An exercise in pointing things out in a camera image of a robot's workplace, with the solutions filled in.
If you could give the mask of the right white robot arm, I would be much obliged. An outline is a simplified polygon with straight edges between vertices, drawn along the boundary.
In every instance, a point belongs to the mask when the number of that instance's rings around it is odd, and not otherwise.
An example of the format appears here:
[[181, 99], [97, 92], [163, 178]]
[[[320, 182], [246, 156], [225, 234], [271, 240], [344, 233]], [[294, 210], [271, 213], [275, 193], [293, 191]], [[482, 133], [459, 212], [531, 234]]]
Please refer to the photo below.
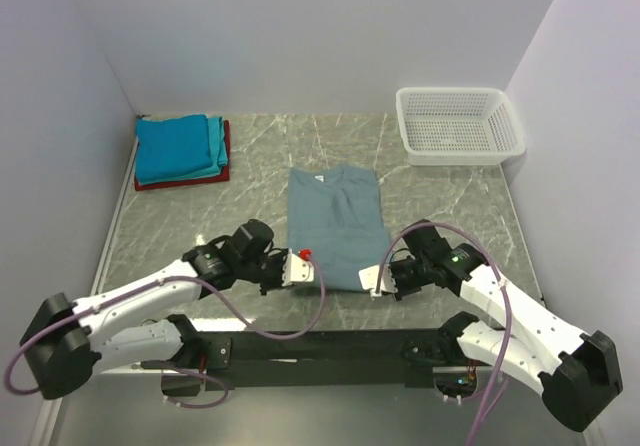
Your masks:
[[401, 299], [434, 284], [477, 307], [500, 325], [495, 331], [473, 315], [453, 317], [439, 340], [444, 361], [466, 359], [492, 366], [488, 390], [505, 373], [538, 394], [566, 428], [583, 432], [623, 390], [614, 341], [564, 321], [518, 288], [470, 234], [451, 247], [441, 224], [418, 221], [401, 231], [409, 257], [385, 252], [372, 291]]

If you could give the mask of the grey-blue t-shirt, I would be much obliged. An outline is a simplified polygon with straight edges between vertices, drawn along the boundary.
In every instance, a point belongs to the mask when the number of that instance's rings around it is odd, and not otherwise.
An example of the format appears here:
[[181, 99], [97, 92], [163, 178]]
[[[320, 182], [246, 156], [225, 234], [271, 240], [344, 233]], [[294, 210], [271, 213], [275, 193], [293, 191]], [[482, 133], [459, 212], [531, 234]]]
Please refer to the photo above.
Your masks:
[[329, 289], [361, 292], [359, 272], [390, 246], [376, 173], [351, 165], [289, 171], [287, 244], [309, 250]]

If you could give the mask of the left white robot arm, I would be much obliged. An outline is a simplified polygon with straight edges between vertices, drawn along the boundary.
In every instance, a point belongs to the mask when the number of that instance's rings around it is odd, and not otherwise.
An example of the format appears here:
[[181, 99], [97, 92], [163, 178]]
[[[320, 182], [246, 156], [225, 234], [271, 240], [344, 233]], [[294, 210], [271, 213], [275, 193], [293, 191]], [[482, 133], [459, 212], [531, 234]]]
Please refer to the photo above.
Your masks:
[[145, 325], [162, 310], [220, 296], [238, 281], [261, 294], [290, 285], [293, 259], [274, 245], [274, 232], [251, 219], [231, 235], [196, 245], [159, 271], [111, 291], [76, 300], [63, 293], [44, 300], [20, 340], [36, 385], [46, 400], [71, 394], [93, 376], [137, 361], [193, 365], [200, 339], [187, 319]]

